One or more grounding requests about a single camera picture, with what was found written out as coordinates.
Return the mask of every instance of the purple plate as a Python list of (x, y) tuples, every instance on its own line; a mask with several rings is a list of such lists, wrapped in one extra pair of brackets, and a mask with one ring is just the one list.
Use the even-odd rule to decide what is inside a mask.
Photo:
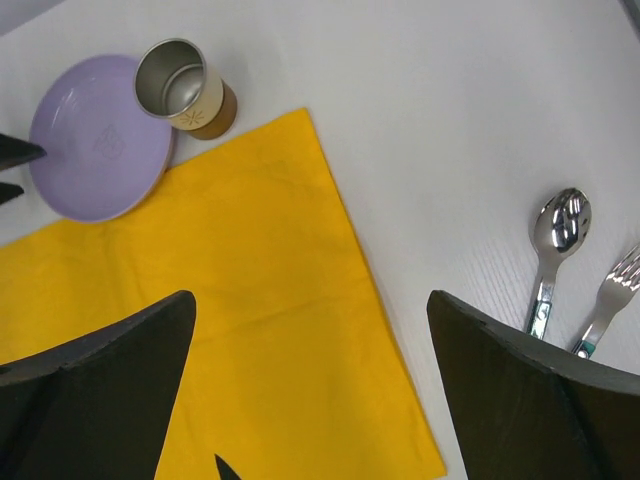
[(29, 164), (49, 206), (79, 222), (101, 222), (140, 203), (171, 156), (173, 131), (136, 103), (135, 59), (89, 58), (67, 70), (44, 96), (30, 139), (47, 156)]

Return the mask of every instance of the yellow cloth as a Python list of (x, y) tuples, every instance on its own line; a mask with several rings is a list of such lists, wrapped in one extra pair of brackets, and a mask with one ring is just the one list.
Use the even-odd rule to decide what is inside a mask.
[(215, 455), (242, 480), (446, 473), (305, 110), (171, 170), (119, 219), (0, 249), (0, 265), (0, 364), (193, 291), (159, 480), (218, 479)]

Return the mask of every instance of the fork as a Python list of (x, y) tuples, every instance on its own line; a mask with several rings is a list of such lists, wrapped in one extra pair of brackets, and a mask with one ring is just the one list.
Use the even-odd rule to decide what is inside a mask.
[(591, 324), (571, 353), (581, 358), (591, 357), (613, 317), (629, 304), (638, 288), (640, 288), (640, 243), (611, 269), (600, 285), (596, 305), (589, 317)]

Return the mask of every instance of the white table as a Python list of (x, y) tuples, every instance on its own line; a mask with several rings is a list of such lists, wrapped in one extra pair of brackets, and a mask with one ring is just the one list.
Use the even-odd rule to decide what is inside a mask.
[[(0, 131), (26, 138), (73, 63), (172, 36), (198, 44), (238, 94), (231, 135), (310, 108), (450, 478), (465, 478), (431, 290), (523, 328), (532, 216), (580, 187), (594, 224), (560, 271), (548, 329), (567, 347), (640, 240), (640, 42), (618, 1), (66, 0), (0, 38)], [(217, 143), (182, 137), (177, 161)], [(0, 179), (27, 189), (0, 208), (0, 243), (56, 219), (24, 168)], [(640, 373), (639, 314), (637, 301), (619, 315), (595, 361)]]

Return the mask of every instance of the metal cup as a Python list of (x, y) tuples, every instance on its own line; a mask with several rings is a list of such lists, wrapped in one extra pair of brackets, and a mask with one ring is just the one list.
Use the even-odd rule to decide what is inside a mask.
[(144, 54), (134, 89), (147, 114), (201, 140), (229, 130), (238, 110), (235, 94), (200, 49), (180, 38), (164, 40)]

